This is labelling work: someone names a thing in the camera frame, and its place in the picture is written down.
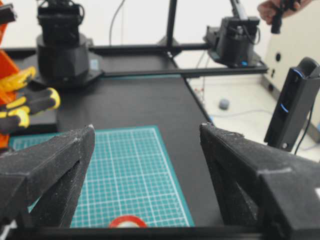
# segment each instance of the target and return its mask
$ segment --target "floor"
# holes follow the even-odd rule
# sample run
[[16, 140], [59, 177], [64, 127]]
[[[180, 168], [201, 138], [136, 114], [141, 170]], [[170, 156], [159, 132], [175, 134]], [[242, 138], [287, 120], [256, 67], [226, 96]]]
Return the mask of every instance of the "floor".
[[[202, 54], [202, 51], [186, 52], [178, 56], [176, 61], [181, 68], [194, 68], [197, 65], [199, 68], [223, 67], [208, 59], [207, 54], [201, 58]], [[277, 102], [261, 85], [262, 77], [262, 75], [206, 77], [204, 96], [203, 78], [189, 81], [218, 128], [244, 134], [247, 139], [265, 144], [264, 138]], [[219, 108], [221, 99], [229, 100], [228, 110]], [[320, 144], [316, 144], [306, 135], [297, 155], [319, 162]]]

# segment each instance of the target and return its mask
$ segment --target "yellow and black glove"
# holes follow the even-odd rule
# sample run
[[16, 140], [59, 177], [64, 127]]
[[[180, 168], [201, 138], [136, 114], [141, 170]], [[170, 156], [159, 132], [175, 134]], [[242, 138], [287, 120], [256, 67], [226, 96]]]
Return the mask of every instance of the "yellow and black glove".
[[22, 109], [0, 111], [0, 133], [11, 134], [29, 127], [29, 115]]
[[27, 86], [32, 79], [34, 79], [35, 75], [36, 69], [31, 66], [16, 74], [0, 79], [0, 89], [5, 93], [22, 89]]
[[20, 109], [29, 115], [35, 115], [46, 110], [57, 109], [60, 106], [60, 102], [58, 92], [49, 87], [42, 91], [27, 93], [13, 102], [0, 106], [0, 112]]

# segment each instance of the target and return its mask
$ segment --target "person's hand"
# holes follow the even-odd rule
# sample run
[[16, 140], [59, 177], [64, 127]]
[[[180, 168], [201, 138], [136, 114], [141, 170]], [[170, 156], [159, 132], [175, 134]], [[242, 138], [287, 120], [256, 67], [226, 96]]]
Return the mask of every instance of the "person's hand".
[[[273, 17], [276, 15], [277, 13], [277, 8], [280, 7], [280, 4], [281, 4], [282, 0], [267, 0], [263, 3], [261, 3], [259, 6], [258, 6], [258, 11], [260, 13], [260, 17], [265, 20], [265, 22], [268, 24], [268, 25], [271, 25], [272, 24], [272, 21], [273, 21]], [[302, 5], [303, 4], [306, 4], [307, 2], [311, 2], [311, 0], [305, 0], [305, 1], [301, 1], [302, 2]], [[294, 8], [295, 9], [300, 9], [301, 8], [301, 5], [298, 3], [298, 2], [295, 2], [294, 3]], [[286, 11], [284, 14], [283, 14], [283, 17], [288, 17], [292, 14], [294, 14], [295, 12], [292, 11], [292, 10], [288, 10]]]

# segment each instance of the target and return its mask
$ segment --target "red tape roll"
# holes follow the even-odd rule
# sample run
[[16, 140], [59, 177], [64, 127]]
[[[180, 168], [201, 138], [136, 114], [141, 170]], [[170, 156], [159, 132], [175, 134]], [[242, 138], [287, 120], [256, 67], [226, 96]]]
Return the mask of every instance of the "red tape roll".
[[147, 225], [137, 216], [126, 215], [113, 220], [109, 228], [147, 228]]

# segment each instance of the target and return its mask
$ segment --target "cutting mat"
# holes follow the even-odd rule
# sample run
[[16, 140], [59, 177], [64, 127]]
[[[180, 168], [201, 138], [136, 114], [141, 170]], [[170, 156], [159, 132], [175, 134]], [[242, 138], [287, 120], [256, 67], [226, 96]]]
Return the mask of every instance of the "cutting mat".
[[[83, 183], [73, 228], [103, 228], [123, 215], [149, 227], [193, 226], [176, 174], [156, 126], [96, 130], [95, 149]], [[21, 150], [56, 134], [16, 136]]]

